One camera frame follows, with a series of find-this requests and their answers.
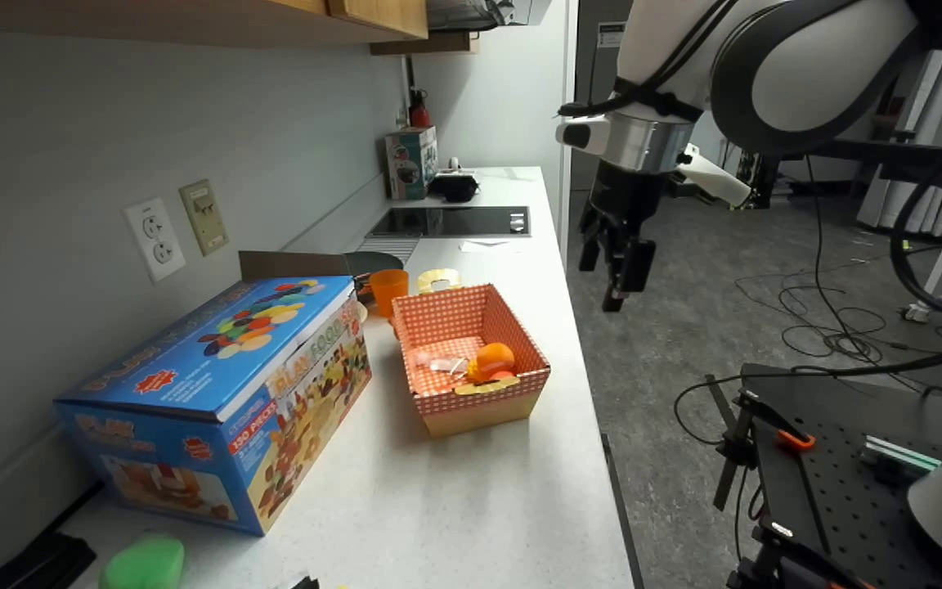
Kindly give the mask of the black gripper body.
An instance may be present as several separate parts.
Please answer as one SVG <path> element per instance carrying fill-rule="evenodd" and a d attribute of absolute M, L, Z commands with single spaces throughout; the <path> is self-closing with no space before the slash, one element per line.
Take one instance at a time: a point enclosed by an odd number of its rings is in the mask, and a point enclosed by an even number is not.
<path fill-rule="evenodd" d="M 648 286 L 657 247 L 642 237 L 642 225 L 657 212 L 668 191 L 668 175 L 627 175 L 612 164 L 596 172 L 596 186 L 583 211 L 578 234 L 598 237 L 598 263 L 609 263 L 609 286 L 622 282 L 623 296 Z"/>

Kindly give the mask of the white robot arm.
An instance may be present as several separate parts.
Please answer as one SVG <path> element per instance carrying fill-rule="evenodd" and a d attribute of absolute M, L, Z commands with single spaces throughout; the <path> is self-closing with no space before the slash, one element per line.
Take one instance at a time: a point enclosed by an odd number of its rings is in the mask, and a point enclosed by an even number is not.
<path fill-rule="evenodd" d="M 860 161 L 942 191 L 942 148 L 851 135 L 928 54 L 942 54 L 942 0 L 631 0 L 612 91 L 564 104 L 556 128 L 598 161 L 583 264 L 609 271 L 600 304 L 613 310 L 648 286 L 642 225 L 689 172 L 703 117 L 759 156 Z"/>

